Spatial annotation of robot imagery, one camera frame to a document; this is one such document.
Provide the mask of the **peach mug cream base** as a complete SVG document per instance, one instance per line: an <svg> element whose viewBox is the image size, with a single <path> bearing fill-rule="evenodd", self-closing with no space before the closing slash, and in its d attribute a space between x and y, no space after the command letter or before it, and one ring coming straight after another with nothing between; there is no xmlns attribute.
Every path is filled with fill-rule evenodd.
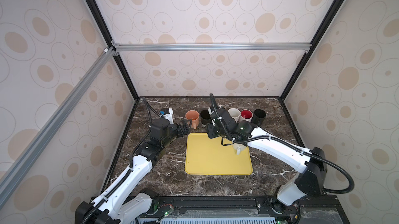
<svg viewBox="0 0 399 224"><path fill-rule="evenodd" d="M197 129L199 123L200 123L200 114L195 111L195 110L189 110L186 113L186 119L192 121L192 128Z"/></svg>

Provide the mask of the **black-green mug white base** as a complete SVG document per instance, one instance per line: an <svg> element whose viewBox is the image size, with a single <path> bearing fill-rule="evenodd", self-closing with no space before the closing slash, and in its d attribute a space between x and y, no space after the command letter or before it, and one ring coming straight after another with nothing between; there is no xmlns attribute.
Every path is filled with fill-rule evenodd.
<svg viewBox="0 0 399 224"><path fill-rule="evenodd" d="M208 111L208 109L204 109L199 113L200 119L201 119L201 124L203 126L206 126L210 123L212 123L211 115Z"/></svg>

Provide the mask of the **pink mug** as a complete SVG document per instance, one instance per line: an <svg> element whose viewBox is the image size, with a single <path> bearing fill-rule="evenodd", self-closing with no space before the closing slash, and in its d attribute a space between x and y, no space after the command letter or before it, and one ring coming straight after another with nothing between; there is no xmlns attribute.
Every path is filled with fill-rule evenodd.
<svg viewBox="0 0 399 224"><path fill-rule="evenodd" d="M229 115L238 123L241 112L236 108L230 108L228 110Z"/></svg>

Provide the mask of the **white mug red inside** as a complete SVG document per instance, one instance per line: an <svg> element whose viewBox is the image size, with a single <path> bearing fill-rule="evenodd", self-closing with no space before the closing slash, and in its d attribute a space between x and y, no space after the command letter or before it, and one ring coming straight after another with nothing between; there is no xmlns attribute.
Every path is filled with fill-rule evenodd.
<svg viewBox="0 0 399 224"><path fill-rule="evenodd" d="M239 122L243 121L251 122L252 118L253 118L253 113L248 109L244 109L240 112Z"/></svg>

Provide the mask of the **black mug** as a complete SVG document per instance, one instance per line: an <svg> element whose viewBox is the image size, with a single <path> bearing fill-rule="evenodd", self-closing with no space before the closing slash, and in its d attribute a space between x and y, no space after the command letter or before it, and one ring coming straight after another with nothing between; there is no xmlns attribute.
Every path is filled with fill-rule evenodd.
<svg viewBox="0 0 399 224"><path fill-rule="evenodd" d="M262 123L264 122L266 116L267 116L267 113L264 110L256 109L253 112L251 123L253 123L253 124L257 125L257 126L261 126Z"/></svg>

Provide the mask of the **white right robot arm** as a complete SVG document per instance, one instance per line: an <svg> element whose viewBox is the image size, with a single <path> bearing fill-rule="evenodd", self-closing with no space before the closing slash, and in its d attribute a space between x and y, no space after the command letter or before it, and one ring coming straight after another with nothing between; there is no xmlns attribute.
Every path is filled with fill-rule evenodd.
<svg viewBox="0 0 399 224"><path fill-rule="evenodd" d="M325 158L322 149L312 150L293 145L278 138L266 130L247 121L236 122L224 108L209 108L211 123L207 125L207 134L213 139L220 137L223 146L233 146L236 154L245 148L255 148L288 164L296 176L286 184L279 186L271 200L274 206L290 206L305 196L318 197L324 193L345 194L354 189L352 176L342 167ZM327 168L332 167L348 181L344 189L325 188Z"/></svg>

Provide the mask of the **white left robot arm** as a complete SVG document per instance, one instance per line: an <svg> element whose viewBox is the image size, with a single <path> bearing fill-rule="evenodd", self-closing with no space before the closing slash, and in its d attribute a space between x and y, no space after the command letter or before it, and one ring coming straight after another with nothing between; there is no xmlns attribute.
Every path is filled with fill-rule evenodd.
<svg viewBox="0 0 399 224"><path fill-rule="evenodd" d="M129 164L118 178L90 203L82 202L75 211L77 224L128 224L147 212L157 194L153 191L127 198L165 154L176 138L189 135L191 120L180 124L159 118L152 121L149 131L132 152Z"/></svg>

